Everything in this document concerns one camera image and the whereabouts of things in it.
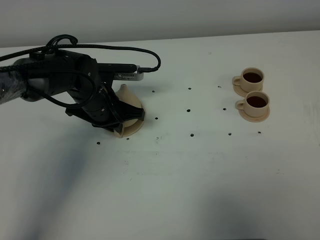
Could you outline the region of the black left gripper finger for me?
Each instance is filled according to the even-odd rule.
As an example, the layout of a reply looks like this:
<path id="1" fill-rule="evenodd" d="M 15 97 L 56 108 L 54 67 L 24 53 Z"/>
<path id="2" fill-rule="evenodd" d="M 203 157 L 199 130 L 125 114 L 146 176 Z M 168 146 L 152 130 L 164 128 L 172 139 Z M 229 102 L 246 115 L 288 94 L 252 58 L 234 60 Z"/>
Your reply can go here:
<path id="1" fill-rule="evenodd" d="M 121 133 L 123 130 L 123 123 L 120 121 L 104 121 L 104 122 L 92 122 L 91 125 L 94 128 L 102 128 L 109 132 Z"/>
<path id="2" fill-rule="evenodd" d="M 113 104 L 113 115 L 119 122 L 130 120 L 143 121 L 145 118 L 145 110 L 141 106 L 136 107 L 121 100 L 117 100 Z"/>

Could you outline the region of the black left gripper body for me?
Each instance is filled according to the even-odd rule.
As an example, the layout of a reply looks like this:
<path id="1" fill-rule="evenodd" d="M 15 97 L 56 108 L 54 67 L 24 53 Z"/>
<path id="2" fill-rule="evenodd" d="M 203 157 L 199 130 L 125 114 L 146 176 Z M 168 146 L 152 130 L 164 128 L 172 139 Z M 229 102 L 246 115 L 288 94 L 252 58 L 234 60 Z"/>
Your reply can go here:
<path id="1" fill-rule="evenodd" d="M 69 57 L 73 60 L 74 69 L 86 76 L 90 77 L 95 86 L 96 91 L 92 94 L 91 83 L 82 76 L 76 76 L 72 81 L 72 89 L 67 93 L 73 100 L 79 104 L 92 95 L 89 103 L 78 108 L 67 108 L 65 113 L 68 116 L 78 117 L 86 122 L 91 123 L 97 128 L 118 128 L 120 122 L 114 117 L 110 110 L 109 96 L 107 90 L 113 95 L 112 83 L 114 73 L 101 72 L 100 65 L 97 61 L 86 54 L 71 53 Z"/>

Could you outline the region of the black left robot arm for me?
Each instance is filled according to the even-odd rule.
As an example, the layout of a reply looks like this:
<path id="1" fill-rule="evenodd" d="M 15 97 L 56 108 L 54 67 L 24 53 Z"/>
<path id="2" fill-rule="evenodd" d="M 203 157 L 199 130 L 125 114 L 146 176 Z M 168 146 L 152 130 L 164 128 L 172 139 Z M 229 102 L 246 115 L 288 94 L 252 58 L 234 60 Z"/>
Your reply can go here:
<path id="1" fill-rule="evenodd" d="M 113 81 L 132 81 L 143 73 L 134 64 L 99 63 L 87 54 L 49 47 L 0 69 L 0 101 L 46 99 L 68 116 L 121 138 L 142 127 L 146 111 L 127 85 L 114 91 Z"/>

